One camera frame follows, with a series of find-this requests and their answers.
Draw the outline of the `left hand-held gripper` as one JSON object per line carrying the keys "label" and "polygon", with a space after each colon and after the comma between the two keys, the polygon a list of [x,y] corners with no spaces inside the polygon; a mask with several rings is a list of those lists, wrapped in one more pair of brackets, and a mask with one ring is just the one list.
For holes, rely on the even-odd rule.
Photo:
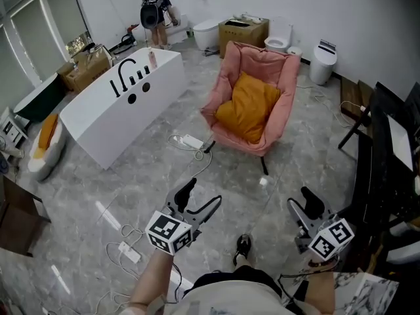
{"label": "left hand-held gripper", "polygon": [[206,223],[221,206],[222,196],[218,195],[196,211],[186,209],[196,183],[197,178],[193,177],[171,189],[165,205],[152,215],[145,231],[148,241],[156,249],[175,255],[189,247],[201,234],[200,223]]}

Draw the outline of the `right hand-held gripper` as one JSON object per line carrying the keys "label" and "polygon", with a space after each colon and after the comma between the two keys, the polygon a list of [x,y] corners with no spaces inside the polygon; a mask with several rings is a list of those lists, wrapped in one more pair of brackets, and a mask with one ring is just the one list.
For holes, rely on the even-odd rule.
{"label": "right hand-held gripper", "polygon": [[309,219],[316,220],[323,215],[325,205],[308,187],[303,186],[301,193],[306,200],[304,209],[295,199],[287,200],[289,213],[299,226],[295,243],[300,253],[310,250],[322,261],[328,261],[348,245],[354,238],[354,232],[348,222],[338,214],[309,225]]}

